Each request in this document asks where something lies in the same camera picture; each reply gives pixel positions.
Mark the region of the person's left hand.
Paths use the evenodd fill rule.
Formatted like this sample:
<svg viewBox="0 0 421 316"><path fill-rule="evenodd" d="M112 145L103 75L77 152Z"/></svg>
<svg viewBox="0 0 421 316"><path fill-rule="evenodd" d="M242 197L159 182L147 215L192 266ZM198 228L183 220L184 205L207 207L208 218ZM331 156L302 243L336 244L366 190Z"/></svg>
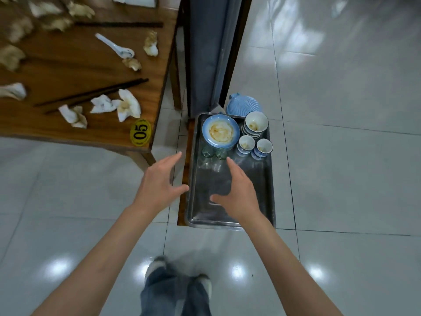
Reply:
<svg viewBox="0 0 421 316"><path fill-rule="evenodd" d="M170 182L172 169L181 158L182 152L178 152L157 161L146 170L132 203L136 209L155 217L170 206L174 200L168 200L167 189L172 185Z"/></svg>

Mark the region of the person's right hand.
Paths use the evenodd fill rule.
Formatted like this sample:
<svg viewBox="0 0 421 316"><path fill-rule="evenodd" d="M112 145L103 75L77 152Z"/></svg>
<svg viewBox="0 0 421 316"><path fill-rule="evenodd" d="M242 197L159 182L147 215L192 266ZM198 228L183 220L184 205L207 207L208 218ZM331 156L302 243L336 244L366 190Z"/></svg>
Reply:
<svg viewBox="0 0 421 316"><path fill-rule="evenodd" d="M232 196L231 206L222 206L230 217L245 228L247 222L258 217L261 212L252 181L245 172L227 157L227 164L232 176L231 188L228 194Z"/></svg>

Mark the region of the person's left forearm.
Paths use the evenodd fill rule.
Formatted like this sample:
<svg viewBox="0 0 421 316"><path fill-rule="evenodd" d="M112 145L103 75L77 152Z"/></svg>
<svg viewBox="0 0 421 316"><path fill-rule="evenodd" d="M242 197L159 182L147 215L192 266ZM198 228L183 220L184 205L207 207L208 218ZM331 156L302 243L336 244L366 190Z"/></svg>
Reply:
<svg viewBox="0 0 421 316"><path fill-rule="evenodd" d="M31 316L99 316L125 262L156 214L150 206L127 207Z"/></svg>

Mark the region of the person's right forearm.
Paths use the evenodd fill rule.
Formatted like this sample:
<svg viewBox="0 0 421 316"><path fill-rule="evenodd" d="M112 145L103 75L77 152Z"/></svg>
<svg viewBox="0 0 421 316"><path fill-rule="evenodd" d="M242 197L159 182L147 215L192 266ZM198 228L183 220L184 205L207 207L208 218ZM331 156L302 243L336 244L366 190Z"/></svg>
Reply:
<svg viewBox="0 0 421 316"><path fill-rule="evenodd" d="M259 211L239 219L287 316L344 316Z"/></svg>

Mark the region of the metal serving tray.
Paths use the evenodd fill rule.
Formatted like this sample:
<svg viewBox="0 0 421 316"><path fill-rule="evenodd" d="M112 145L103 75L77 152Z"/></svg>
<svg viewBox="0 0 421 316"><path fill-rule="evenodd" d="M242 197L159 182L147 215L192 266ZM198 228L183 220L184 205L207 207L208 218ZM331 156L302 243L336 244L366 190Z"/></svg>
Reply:
<svg viewBox="0 0 421 316"><path fill-rule="evenodd" d="M212 194L226 195L231 188L231 174L226 160L218 159L216 155L206 158L202 153L204 147L210 146L203 136L203 125L211 116L210 113L199 114L189 133L187 152L190 154L186 156L186 166L189 168L187 183L190 190L186 195L183 221L194 228L241 230L237 220L230 217L222 206L210 200ZM228 156L252 181L260 211L276 227L271 155L262 160L249 155L241 157L234 146L228 151Z"/></svg>

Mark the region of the small clear glass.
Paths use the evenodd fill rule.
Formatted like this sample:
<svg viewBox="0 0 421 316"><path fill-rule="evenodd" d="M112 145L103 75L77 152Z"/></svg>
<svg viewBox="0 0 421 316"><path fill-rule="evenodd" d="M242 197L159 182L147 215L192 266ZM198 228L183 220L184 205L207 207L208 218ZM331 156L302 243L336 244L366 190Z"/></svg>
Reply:
<svg viewBox="0 0 421 316"><path fill-rule="evenodd" d="M213 160L213 170L217 173L219 173L221 170L223 170L226 159L229 155L229 151L224 148L218 148L215 150L215 158Z"/></svg>
<svg viewBox="0 0 421 316"><path fill-rule="evenodd" d="M211 169L213 165L213 157L215 155L215 149L212 146L206 145L201 149L201 153L198 157L197 167L199 169Z"/></svg>

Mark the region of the small white blue cup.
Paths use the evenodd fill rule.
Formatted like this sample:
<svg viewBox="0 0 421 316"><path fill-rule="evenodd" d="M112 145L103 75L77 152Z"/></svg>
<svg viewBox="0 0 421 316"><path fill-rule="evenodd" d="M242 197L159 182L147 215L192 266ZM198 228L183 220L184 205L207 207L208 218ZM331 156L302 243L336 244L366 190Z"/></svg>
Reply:
<svg viewBox="0 0 421 316"><path fill-rule="evenodd" d="M255 148L255 139L249 135L243 135L239 138L236 148L236 153L240 157L245 157Z"/></svg>
<svg viewBox="0 0 421 316"><path fill-rule="evenodd" d="M262 160L269 156L273 151L273 144L270 140L262 138L255 143L255 147L251 151L251 156L255 160Z"/></svg>

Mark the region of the blue plate with sauce stains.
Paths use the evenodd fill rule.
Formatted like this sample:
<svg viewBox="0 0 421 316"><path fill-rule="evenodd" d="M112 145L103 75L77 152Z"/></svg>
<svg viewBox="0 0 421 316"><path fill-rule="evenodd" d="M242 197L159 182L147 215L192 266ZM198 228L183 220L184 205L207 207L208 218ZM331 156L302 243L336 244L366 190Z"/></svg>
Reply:
<svg viewBox="0 0 421 316"><path fill-rule="evenodd" d="M239 141L238 123L230 116L217 114L208 117L202 125L204 140L213 148L231 150Z"/></svg>

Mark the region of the yellow oval table tag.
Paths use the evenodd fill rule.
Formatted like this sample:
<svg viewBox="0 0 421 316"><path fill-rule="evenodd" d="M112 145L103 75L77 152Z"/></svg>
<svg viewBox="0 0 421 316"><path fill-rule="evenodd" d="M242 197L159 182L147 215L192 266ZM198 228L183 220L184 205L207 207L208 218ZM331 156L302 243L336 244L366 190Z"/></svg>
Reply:
<svg viewBox="0 0 421 316"><path fill-rule="evenodd" d="M147 144L152 134L152 127L149 121L139 119L134 122L130 128L130 141L136 147L142 147Z"/></svg>

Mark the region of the person's left shoe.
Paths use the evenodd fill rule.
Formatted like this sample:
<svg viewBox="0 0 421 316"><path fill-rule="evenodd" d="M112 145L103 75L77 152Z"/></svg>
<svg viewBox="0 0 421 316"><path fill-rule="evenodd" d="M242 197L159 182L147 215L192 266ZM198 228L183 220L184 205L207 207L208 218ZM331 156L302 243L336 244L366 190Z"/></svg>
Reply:
<svg viewBox="0 0 421 316"><path fill-rule="evenodd" d="M159 268L167 268L166 258L165 256L158 256L156 257L148 266L145 272L145 281L148 279L148 277L157 269Z"/></svg>

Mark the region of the person's shoe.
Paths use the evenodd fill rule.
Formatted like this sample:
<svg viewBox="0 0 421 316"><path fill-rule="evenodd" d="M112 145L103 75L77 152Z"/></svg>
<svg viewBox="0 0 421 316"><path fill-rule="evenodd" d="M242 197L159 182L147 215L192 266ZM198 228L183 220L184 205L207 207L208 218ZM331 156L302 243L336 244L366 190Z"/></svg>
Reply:
<svg viewBox="0 0 421 316"><path fill-rule="evenodd" d="M200 274L197 276L196 280L202 284L205 292L207 293L208 298L211 298L212 295L212 282L210 278L205 274Z"/></svg>
<svg viewBox="0 0 421 316"><path fill-rule="evenodd" d="M148 277L157 269L159 268L167 268L166 258L165 256L158 256L156 257L148 266L145 272L145 281L148 279Z"/></svg>

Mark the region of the stack of white blue bowls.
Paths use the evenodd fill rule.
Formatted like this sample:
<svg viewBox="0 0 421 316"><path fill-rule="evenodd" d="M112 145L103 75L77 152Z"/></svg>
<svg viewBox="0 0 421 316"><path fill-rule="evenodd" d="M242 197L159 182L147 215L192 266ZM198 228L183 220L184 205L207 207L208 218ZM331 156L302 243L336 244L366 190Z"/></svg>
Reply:
<svg viewBox="0 0 421 316"><path fill-rule="evenodd" d="M241 126L241 133L258 139L267 130L269 120L263 112L251 111L245 116L245 120Z"/></svg>

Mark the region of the person's right shoe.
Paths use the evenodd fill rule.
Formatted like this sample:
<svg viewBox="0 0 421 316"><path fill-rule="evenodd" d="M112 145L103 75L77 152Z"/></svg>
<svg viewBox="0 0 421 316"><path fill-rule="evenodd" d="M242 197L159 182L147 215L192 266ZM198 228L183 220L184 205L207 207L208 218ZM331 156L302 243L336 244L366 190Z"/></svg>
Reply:
<svg viewBox="0 0 421 316"><path fill-rule="evenodd" d="M207 293L208 298L211 298L212 295L212 282L210 278L205 274L200 274L197 276L196 280L202 284L205 292Z"/></svg>

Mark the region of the blue shell-shaped dish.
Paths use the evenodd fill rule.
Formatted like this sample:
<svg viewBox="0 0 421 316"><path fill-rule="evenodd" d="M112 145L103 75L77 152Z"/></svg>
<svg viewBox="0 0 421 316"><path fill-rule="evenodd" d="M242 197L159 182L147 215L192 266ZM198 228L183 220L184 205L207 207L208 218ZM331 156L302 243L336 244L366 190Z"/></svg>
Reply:
<svg viewBox="0 0 421 316"><path fill-rule="evenodd" d="M253 111L263 112L258 101L253 97L234 93L229 95L229 102L226 106L226 114L245 117Z"/></svg>

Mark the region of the scattered crumpled used tissues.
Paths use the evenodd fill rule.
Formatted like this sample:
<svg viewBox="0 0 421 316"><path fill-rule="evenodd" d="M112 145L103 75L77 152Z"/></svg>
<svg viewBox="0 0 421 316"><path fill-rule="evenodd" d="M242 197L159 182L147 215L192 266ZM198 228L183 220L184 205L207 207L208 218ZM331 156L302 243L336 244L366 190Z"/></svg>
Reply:
<svg viewBox="0 0 421 316"><path fill-rule="evenodd" d="M1 4L9 4L12 0L0 0ZM48 31L53 30L65 30L72 23L71 20L65 17L56 17L50 21L50 25L43 25ZM17 20L11 26L10 41L21 40L27 34L30 34L33 30L31 19L24 17L21 20ZM23 60L25 54L22 50L14 45L7 45L0 49L0 65L5 68L15 71L19 68L20 61ZM140 63L135 58L123 59L122 62L128 68L134 71L141 69ZM124 122L128 117L140 118L141 117L141 106L138 100L128 89L118 90L120 99L111 100L107 95L101 95L91 100L93 108L91 114L101 114L106 112L117 111L119 122ZM18 101L23 101L27 96L27 91L22 83L13 83L0 86L0 98L11 98ZM64 104L58 108L63 118L67 123L71 124L72 127L76 128L87 128L87 119L82 114L82 106L76 106L69 109L68 105Z"/></svg>

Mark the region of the person's blue jeans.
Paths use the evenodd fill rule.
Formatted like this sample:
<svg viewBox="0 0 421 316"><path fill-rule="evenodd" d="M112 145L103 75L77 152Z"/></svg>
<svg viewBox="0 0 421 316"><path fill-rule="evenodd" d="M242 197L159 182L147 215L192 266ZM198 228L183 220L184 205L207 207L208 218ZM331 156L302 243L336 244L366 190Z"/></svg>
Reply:
<svg viewBox="0 0 421 316"><path fill-rule="evenodd" d="M196 278L168 265L155 270L140 294L140 316L212 316L210 299Z"/></svg>

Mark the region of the dark wooden chopstick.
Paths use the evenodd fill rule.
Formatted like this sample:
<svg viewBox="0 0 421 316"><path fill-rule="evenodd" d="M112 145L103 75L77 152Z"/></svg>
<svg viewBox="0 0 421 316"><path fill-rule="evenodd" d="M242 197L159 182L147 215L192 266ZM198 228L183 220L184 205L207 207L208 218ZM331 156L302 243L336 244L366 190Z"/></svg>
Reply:
<svg viewBox="0 0 421 316"><path fill-rule="evenodd" d="M50 100L50 101L36 103L36 104L33 105L33 107L39 107L39 106L45 106L45 105L48 105L48 104L54 104L56 102L75 99L75 98L79 98L79 97L82 97L82 96L85 96L85 95L91 95L91 94L96 94L96 93L104 93L104 92L109 91L109 90L118 90L120 88L129 88L131 86L146 83L148 81L149 81L149 78L133 79L131 81L127 81L127 82L123 82L123 83L113 84L113 85L89 90L89 91L82 92L82 93L64 96L64 97L61 97L61 98L58 98L58 99L53 99L53 100Z"/></svg>
<svg viewBox="0 0 421 316"><path fill-rule="evenodd" d="M87 27L107 27L107 28L127 28L127 27L145 27L145 28L162 28L163 22L82 22L75 21L76 26Z"/></svg>
<svg viewBox="0 0 421 316"><path fill-rule="evenodd" d="M106 91L104 93L96 93L96 94L85 95L85 96L82 96L82 97L79 97L79 98L75 98L77 100L71 102L71 104L68 105L68 108L69 109L74 108L76 106L79 106L80 104L91 101L92 99L94 99L96 97L99 97L101 95L109 95L109 94L112 94L112 93L115 93L115 92L118 92L118 90L109 90L109 91Z"/></svg>

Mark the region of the brown wooden table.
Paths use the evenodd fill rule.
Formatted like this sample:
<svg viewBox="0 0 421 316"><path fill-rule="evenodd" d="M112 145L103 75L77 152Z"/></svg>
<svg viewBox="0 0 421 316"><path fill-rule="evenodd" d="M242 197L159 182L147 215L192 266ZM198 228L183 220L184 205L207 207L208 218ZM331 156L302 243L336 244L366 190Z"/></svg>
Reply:
<svg viewBox="0 0 421 316"><path fill-rule="evenodd" d="M62 9L70 0L53 2ZM158 0L157 8L114 3L112 0L75 0L87 4L96 15L82 22L163 22L162 28L87 27L74 25L65 32L45 31L34 20L35 30L16 44L26 58L11 72L0 65L0 85L22 83L27 91L23 101L0 98L0 137L98 147L130 157L141 170L156 162L152 154L157 123L168 73L178 71L176 32L181 4ZM128 68L109 46L95 37L99 33L121 47L130 48L141 69ZM34 104L64 96L123 83L138 78L149 81L128 90L141 106L141 119L150 122L147 144L134 146L129 117L119 122L117 112L91 114L90 101L80 104L87 128L72 127L58 108L77 99L33 107Z"/></svg>

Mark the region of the white ceramic soup spoon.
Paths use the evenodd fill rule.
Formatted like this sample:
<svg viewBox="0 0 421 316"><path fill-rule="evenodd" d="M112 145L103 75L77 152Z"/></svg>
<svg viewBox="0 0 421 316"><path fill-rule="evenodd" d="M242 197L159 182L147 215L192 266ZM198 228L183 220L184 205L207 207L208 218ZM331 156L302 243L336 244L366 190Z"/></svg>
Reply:
<svg viewBox="0 0 421 316"><path fill-rule="evenodd" d="M109 46L120 58L127 59L127 58L134 58L135 53L132 49L121 47L109 40L108 38L104 37L103 35L96 33L95 37Z"/></svg>

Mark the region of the white tissue box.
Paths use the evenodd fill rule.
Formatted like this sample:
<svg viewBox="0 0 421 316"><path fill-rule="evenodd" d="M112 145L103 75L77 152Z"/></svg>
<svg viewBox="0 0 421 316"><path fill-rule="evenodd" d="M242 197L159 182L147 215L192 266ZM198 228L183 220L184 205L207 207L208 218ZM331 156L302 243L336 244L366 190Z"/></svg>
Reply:
<svg viewBox="0 0 421 316"><path fill-rule="evenodd" d="M121 4L147 7L147 8L156 8L158 4L158 0L113 0L113 1L117 3L121 3Z"/></svg>

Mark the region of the grey partition with dark frame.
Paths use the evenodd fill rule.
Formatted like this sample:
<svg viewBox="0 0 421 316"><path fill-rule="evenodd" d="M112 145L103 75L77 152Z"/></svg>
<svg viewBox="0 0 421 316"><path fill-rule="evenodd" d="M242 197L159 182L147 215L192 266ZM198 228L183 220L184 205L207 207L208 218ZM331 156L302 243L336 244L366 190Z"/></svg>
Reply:
<svg viewBox="0 0 421 316"><path fill-rule="evenodd" d="M224 108L252 0L181 0L189 118Z"/></svg>

